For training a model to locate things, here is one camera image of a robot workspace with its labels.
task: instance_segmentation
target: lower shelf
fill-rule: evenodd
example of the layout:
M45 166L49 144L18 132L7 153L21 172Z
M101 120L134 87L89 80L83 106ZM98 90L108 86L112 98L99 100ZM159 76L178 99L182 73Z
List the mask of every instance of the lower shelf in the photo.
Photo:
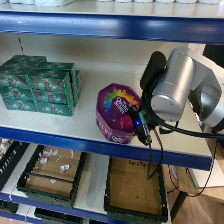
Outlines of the lower shelf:
M27 161L29 161L36 149L36 146L37 145L34 144L29 145L24 156L14 169L12 176L1 191L0 199L4 200L7 198L7 201L12 201L14 203L35 206L106 223L125 224L125 222L122 221L109 219L103 209L109 156L98 154L87 155L73 209L32 201L28 199L23 192L18 191L16 188L17 181L25 169Z

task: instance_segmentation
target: black tray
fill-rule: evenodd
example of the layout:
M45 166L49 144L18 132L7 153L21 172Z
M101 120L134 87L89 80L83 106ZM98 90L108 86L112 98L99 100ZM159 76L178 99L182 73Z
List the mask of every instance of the black tray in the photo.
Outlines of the black tray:
M125 222L138 223L138 224L142 224L142 223L152 224L152 223L167 222L168 209L167 209L166 191L164 187L163 173L162 173L161 166L159 166L158 172L155 175L158 175L158 181L159 181L158 188L160 192L162 215L150 214L150 213L110 206L110 172L111 172L112 159L113 158L110 157L109 166L108 166L108 174L107 174L107 182L106 182L106 190L105 190L105 196L104 196L104 210L107 212L107 216L111 219L117 219L117 220L121 220Z
M50 224L81 224L82 218L67 215L59 212L53 212L41 208L36 208L34 215L38 218L41 218L43 222L50 223Z
M29 143L14 141L0 160L0 190L3 189L12 171L20 161Z
M18 204L0 200L0 212L15 214L18 209Z
M65 196L56 195L56 194L52 194L52 193L48 193L44 191L25 188L29 175L31 174L33 168L35 167L35 164L38 161L39 157L41 156L43 149L44 149L44 146L42 145L37 146L37 149L32 155L30 161L27 163L26 168L23 171L17 183L17 189L19 191L24 192L30 200L39 201L39 202L52 204L52 205L59 205L62 207L67 207L67 208L72 208L75 202L77 191L78 191L79 181L82 175L86 153L81 153L77 171L73 181L73 188L70 192L70 196L65 197Z

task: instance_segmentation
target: black wire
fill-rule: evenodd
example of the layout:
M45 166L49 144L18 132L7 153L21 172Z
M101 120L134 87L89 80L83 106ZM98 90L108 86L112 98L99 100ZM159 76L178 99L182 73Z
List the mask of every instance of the black wire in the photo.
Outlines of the black wire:
M174 192L175 190L177 190L177 188L174 188L172 191L167 191L166 193L169 194L169 193Z
M162 164L162 160L163 160L163 145L162 145L162 142L161 142L161 140L160 140L160 138L159 138L159 135L158 135L156 129L154 129L153 131L154 131L154 133L155 133L155 135L156 135L157 141L159 142L159 145L160 145L160 148L161 148L161 156L160 156L160 160L159 160L159 163L157 164L156 169L155 169L155 170L153 171L153 173L149 176L149 179L152 178L153 175L158 171L159 167L160 167L161 164Z
M152 165L152 147L151 147L151 141L149 136L147 135L147 140L148 140L148 144L149 144L149 163L148 163L148 169L147 169L147 180L150 179L150 169L151 169L151 165Z
M216 139L224 139L224 135L221 135L221 134L208 134L208 133L200 133L200 132L194 132L194 131L188 131L188 130L185 130L185 129L181 129L181 128L177 128L177 127L174 127L172 125L169 125L169 124L166 124L165 122L163 122L156 114L153 110L150 110L149 109L149 105L151 103L151 96L149 98L148 94L146 92L143 92L143 102L145 104L145 107L146 107L146 110L147 111L151 111L150 115L152 116L152 118L157 122L159 123L160 125L170 129L170 130L173 130L173 131L176 131L176 132L179 132L179 133L182 133L182 134L186 134L186 135L190 135L190 136L194 136L194 137L198 137L198 138L216 138Z
M202 189L198 194L196 194L196 195L189 195L189 194L188 194L188 195L187 195L188 197L192 197L192 198L197 197L197 196L199 196L200 194L202 194L203 191L205 190L205 188L206 188L206 186L207 186L207 184L208 184L208 181L209 181L209 179L210 179L210 176L211 176L211 174L212 174L212 169L213 169L213 165L214 165L214 162L215 162L215 154L216 154L217 145L218 145L218 140L216 140L215 151L214 151L213 160L212 160L212 165L211 165L210 173L209 173L208 179L207 179L207 181L206 181L206 183L205 183L205 186L203 187L203 189Z
M204 187L203 187L202 190L201 190L198 194L196 194L196 195L190 195L190 194L185 193L185 194L187 195L187 197L191 197L191 198L197 197L197 196L201 195L201 194L203 193L203 191L205 190L205 188L206 188L206 186L207 186L207 184L208 184L208 181L209 181L209 179L210 179L210 176L211 176L211 174L212 174L213 165L214 165L214 161L215 161L215 154L216 154L217 145L218 145L218 140L216 140L215 151L214 151L214 154L213 154L213 160L212 160L212 164L211 164L211 168L210 168L210 173L209 173L209 175L208 175L208 179L207 179L207 181L206 181ZM172 184L173 184L173 186L174 186L173 191L174 191L174 190L178 190L178 191L180 192L180 190L179 190L178 187L174 184L174 182L173 182L173 180L172 180L172 178L171 178L170 169L169 169L169 175L170 175L170 180L171 180L171 182L172 182Z

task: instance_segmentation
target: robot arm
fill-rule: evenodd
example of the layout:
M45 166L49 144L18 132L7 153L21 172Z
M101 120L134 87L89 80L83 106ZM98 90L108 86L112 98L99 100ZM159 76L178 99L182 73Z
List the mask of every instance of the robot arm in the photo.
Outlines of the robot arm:
M179 121L191 91L199 105L200 120L220 132L224 129L223 75L224 69L211 60L188 48L176 48L152 94L152 110L162 120Z

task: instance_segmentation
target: stacked green boxes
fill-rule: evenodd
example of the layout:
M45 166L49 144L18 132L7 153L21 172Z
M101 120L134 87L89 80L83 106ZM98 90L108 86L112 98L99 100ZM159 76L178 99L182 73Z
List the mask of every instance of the stacked green boxes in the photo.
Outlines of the stacked green boxes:
M27 79L39 112L72 116L74 101L69 72L34 69Z
M76 106L80 95L81 76L80 71L75 70L74 63L41 62L37 66L37 69L48 69L48 70L69 72L74 106Z
M0 95L8 110L72 116L80 85L73 63L47 62L45 56L15 55L0 67Z
M43 56L15 55L0 67L0 94L8 110L37 111L27 75Z

